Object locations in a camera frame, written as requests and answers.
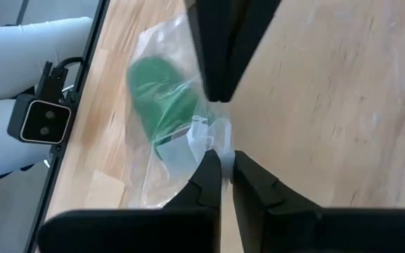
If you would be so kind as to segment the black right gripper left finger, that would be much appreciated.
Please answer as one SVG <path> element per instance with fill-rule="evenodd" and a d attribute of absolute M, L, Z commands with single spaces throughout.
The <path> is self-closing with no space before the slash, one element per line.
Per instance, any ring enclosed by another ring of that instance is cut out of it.
<path fill-rule="evenodd" d="M 159 209 L 81 209 L 48 220 L 41 253 L 220 253 L 221 162 L 205 153 L 188 183 Z"/>

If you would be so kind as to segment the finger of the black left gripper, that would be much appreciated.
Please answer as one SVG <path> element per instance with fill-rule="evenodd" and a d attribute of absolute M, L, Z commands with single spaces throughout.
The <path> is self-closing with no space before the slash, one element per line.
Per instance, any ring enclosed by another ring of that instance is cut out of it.
<path fill-rule="evenodd" d="M 229 0 L 223 101 L 229 102 L 282 0 Z"/>
<path fill-rule="evenodd" d="M 229 43 L 239 0 L 185 0 L 203 90 L 211 102 L 228 102 Z"/>

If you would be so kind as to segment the clear plastic zip bag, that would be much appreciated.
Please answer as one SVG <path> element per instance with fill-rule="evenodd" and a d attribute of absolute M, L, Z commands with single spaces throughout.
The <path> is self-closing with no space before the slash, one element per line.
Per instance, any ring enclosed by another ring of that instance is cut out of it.
<path fill-rule="evenodd" d="M 221 183 L 226 185 L 235 158 L 229 110 L 223 103 L 208 101 L 203 92 L 187 13 L 182 12 L 140 33 L 129 67 L 136 60 L 150 56 L 170 61 L 186 77 L 199 76 L 198 90 L 207 104 L 204 113 L 195 115 L 190 126 L 173 134 L 170 141 L 154 147 L 131 106 L 126 71 L 130 97 L 126 122 L 126 165 L 131 193 L 128 207 L 163 207 L 186 185 L 209 150 L 214 150 L 221 162 Z"/>

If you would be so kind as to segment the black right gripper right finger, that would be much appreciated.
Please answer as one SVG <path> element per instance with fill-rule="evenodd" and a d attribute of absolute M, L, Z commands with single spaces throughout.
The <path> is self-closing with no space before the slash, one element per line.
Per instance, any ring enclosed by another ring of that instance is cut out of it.
<path fill-rule="evenodd" d="M 245 253 L 405 253 L 405 209 L 321 207 L 242 151 L 232 183 Z"/>

